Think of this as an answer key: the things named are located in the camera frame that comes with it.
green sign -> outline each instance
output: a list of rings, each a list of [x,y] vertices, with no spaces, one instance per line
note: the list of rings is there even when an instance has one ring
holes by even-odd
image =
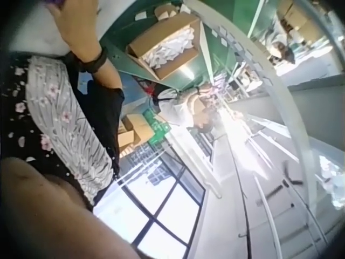
[[[155,135],[148,142],[151,145],[161,142],[164,139],[165,134],[171,130],[170,125],[167,122],[160,122],[156,120],[156,113],[152,109],[147,109],[144,111],[143,116],[155,132]]]

watch strap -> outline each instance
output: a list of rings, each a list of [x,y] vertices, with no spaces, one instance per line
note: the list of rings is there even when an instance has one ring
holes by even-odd
[[[90,74],[95,74],[107,61],[107,49],[102,48],[100,55],[91,62],[83,63],[80,61],[80,68],[82,72],[88,72]]]

white shirt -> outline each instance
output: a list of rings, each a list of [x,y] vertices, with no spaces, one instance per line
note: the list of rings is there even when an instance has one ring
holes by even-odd
[[[160,101],[158,103],[161,109],[160,115],[173,125],[186,128],[194,126],[193,115],[188,109],[187,102],[179,104],[176,97],[177,91],[174,89],[167,89],[158,95],[159,99],[173,98],[173,100]]]
[[[281,58],[279,50],[273,46],[276,42],[281,42],[287,46],[287,35],[284,28],[280,24],[280,20],[277,15],[273,17],[273,24],[271,26],[272,33],[266,36],[265,44],[267,50],[274,56]]]

cardboard box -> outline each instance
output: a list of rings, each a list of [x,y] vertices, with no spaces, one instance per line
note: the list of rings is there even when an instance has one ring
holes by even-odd
[[[175,15],[178,14],[178,10],[172,4],[164,4],[164,5],[158,6],[155,9],[155,16],[158,19],[158,21],[161,20],[162,16],[166,15],[167,16],[166,18],[168,18],[168,17],[171,17],[173,14],[175,14]]]
[[[287,12],[290,10],[292,4],[292,0],[280,0],[280,4],[277,9],[278,14],[280,14],[282,17],[285,16]]]
[[[127,131],[118,135],[119,147],[124,149],[134,141],[134,131]]]
[[[134,141],[134,131],[128,131],[125,128],[125,125],[120,120],[119,121],[119,130],[118,130],[118,143],[120,152],[125,150],[128,146],[130,146]]]
[[[124,132],[127,132],[127,130],[126,130],[125,125],[123,124],[123,122],[120,120],[119,121],[118,134],[121,134],[121,133],[124,133]]]
[[[186,49],[174,60],[168,61],[159,69],[151,69],[142,59],[142,56],[149,52],[154,46],[168,38],[173,33],[190,25],[194,29],[193,48]],[[139,35],[126,48],[129,57],[150,72],[156,79],[163,80],[181,66],[188,63],[199,55],[200,46],[200,20],[198,17],[186,12],[181,12],[171,18],[164,19],[153,25],[142,35]]]
[[[313,44],[323,36],[321,29],[312,20],[307,21],[298,32],[308,44]]]
[[[153,129],[147,123],[145,117],[141,114],[126,115],[122,122],[125,125],[126,130],[134,131],[134,147],[147,142],[155,135]]]
[[[287,20],[287,22],[296,30],[299,30],[303,25],[305,25],[308,19],[309,17],[307,14],[295,4],[291,6],[285,15],[285,20]]]

window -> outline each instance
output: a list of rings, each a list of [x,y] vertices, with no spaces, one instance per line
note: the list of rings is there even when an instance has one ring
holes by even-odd
[[[177,185],[157,219],[176,236],[188,243],[199,211],[199,205]]]
[[[95,214],[153,258],[186,258],[205,189],[166,141],[120,159],[120,180]]]

